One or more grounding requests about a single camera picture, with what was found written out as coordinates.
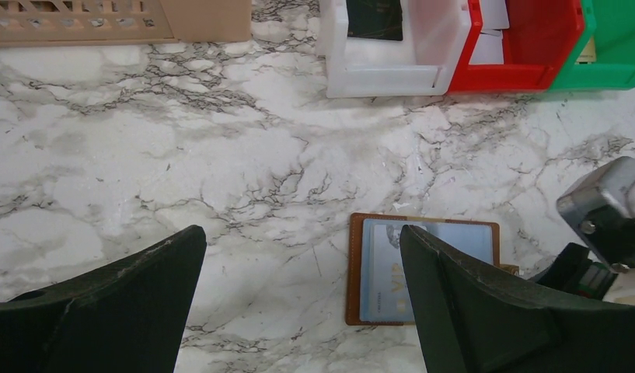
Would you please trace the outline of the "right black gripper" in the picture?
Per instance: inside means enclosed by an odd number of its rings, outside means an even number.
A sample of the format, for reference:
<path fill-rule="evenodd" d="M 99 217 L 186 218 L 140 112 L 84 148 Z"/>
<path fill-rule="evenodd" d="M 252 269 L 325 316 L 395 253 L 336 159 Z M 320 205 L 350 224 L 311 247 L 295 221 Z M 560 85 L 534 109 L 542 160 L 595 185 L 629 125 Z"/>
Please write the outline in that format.
<path fill-rule="evenodd" d="M 590 249 L 570 242 L 551 265 L 530 281 L 584 298 L 602 300 L 616 280 L 605 264 L 589 259 Z"/>

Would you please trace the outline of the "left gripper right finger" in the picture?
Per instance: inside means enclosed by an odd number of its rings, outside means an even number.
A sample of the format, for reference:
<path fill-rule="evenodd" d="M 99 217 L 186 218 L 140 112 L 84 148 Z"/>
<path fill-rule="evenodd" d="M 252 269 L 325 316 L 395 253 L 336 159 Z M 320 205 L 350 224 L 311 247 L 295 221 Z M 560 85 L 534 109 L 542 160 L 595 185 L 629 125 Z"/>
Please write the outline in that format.
<path fill-rule="evenodd" d="M 429 372 L 635 372 L 635 305 L 544 287 L 414 225 L 399 245 Z"/>

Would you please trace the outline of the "white VIP credit card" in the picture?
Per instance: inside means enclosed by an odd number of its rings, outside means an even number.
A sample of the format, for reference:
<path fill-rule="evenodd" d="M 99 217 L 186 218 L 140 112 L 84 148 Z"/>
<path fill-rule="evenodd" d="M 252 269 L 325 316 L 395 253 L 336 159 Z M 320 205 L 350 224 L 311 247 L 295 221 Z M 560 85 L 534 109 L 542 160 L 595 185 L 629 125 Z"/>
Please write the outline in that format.
<path fill-rule="evenodd" d="M 369 323 L 413 323 L 414 315 L 400 250 L 403 226 L 427 221 L 365 218 L 362 232 L 359 317 Z"/>

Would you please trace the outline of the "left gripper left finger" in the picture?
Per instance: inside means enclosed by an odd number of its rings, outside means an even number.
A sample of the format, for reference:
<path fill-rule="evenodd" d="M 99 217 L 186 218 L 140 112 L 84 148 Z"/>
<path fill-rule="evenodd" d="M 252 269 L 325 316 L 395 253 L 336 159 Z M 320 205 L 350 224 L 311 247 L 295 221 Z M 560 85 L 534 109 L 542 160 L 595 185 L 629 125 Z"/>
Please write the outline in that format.
<path fill-rule="evenodd" d="M 0 372 L 171 372 L 207 243 L 191 225 L 0 302 Z"/>

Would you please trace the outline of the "brown leather card holder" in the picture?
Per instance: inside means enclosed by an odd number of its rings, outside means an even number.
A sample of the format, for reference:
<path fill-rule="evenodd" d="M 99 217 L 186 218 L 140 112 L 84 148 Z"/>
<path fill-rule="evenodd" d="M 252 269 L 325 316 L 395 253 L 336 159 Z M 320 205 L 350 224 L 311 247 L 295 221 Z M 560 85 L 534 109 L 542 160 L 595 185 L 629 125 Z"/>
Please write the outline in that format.
<path fill-rule="evenodd" d="M 500 226 L 495 222 L 355 212 L 350 217 L 345 323 L 404 326 L 414 323 L 400 252 L 403 226 L 416 225 L 456 249 L 511 274 L 500 262 Z"/>

